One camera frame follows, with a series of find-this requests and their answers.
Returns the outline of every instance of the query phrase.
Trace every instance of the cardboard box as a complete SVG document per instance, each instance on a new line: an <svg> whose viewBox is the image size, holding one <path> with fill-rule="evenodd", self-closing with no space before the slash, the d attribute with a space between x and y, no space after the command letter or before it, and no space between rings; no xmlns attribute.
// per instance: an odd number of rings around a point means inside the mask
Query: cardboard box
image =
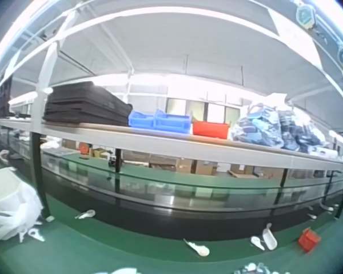
<svg viewBox="0 0 343 274"><path fill-rule="evenodd" d="M212 175L217 168L217 163L209 161L197 161L196 174Z"/></svg>
<svg viewBox="0 0 343 274"><path fill-rule="evenodd" d="M178 158L175 157L151 154L150 164L165 164L175 166L177 164L177 159Z"/></svg>
<svg viewBox="0 0 343 274"><path fill-rule="evenodd" d="M283 168L260 167L256 168L256 173L260 178L281 180L284 175ZM312 179L314 170L289 170L287 179Z"/></svg>
<svg viewBox="0 0 343 274"><path fill-rule="evenodd" d="M96 148L93 150L93 155L95 158L107 158L106 156L103 156L102 153L106 152L103 148Z"/></svg>
<svg viewBox="0 0 343 274"><path fill-rule="evenodd" d="M62 146L66 148L70 148L72 150L76 150L76 141L63 139Z"/></svg>
<svg viewBox="0 0 343 274"><path fill-rule="evenodd" d="M192 169L193 160L180 158L177 159L176 171L180 173L190 173Z"/></svg>
<svg viewBox="0 0 343 274"><path fill-rule="evenodd" d="M253 174L254 167L243 164L232 164L230 169L234 174Z"/></svg>
<svg viewBox="0 0 343 274"><path fill-rule="evenodd" d="M122 158L124 161L148 163L150 162L150 154L131 150L122 150Z"/></svg>

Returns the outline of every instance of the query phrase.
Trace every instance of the white plastic bag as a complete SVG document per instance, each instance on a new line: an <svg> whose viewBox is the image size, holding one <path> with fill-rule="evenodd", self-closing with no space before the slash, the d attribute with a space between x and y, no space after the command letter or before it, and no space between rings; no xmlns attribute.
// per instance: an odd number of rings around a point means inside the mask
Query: white plastic bag
<svg viewBox="0 0 343 274"><path fill-rule="evenodd" d="M33 187L9 168L0 170L0 240L7 240L24 229L31 229L43 206Z"/></svg>

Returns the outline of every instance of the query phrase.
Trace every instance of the shelf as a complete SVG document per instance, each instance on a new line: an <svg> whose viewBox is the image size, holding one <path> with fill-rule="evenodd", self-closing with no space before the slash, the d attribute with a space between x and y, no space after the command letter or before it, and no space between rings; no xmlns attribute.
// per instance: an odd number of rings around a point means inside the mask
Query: shelf
<svg viewBox="0 0 343 274"><path fill-rule="evenodd" d="M31 130L30 120L0 119L0 126ZM299 152L162 131L101 124L43 123L44 135L151 154L301 170L343 170L343 162Z"/></svg>

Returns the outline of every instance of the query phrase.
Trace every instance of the green epoxy floor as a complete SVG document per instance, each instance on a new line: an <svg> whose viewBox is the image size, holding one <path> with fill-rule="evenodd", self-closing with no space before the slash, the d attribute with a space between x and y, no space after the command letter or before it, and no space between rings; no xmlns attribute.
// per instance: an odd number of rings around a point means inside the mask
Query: green epoxy floor
<svg viewBox="0 0 343 274"><path fill-rule="evenodd" d="M13 273L90 274L136 267L142 274L228 274L255 262L279 273L329 274L343 267L343 215L334 221L333 215L323 213L316 221L275 233L278 248L271 252L252 247L249 239L199 242L210 248L210 256L201 258L182 240L140 235L95 219L75 220L75 210L51 197L49 203L56 220L41 230L45 243L29 237L22 244L17 237L0 242L0 257ZM304 254L296 238L308 226L322 242Z"/></svg>

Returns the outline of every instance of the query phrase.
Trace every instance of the red plastic crate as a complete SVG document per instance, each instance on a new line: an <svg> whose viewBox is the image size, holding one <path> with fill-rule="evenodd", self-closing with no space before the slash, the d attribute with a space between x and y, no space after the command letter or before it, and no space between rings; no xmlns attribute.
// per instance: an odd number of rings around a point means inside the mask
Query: red plastic crate
<svg viewBox="0 0 343 274"><path fill-rule="evenodd" d="M305 252L312 251L318 243L320 243L321 238L310 228L304 230L300 238L298 239L299 245L305 250Z"/></svg>
<svg viewBox="0 0 343 274"><path fill-rule="evenodd" d="M194 121L193 135L227 139L229 127L229 124Z"/></svg>

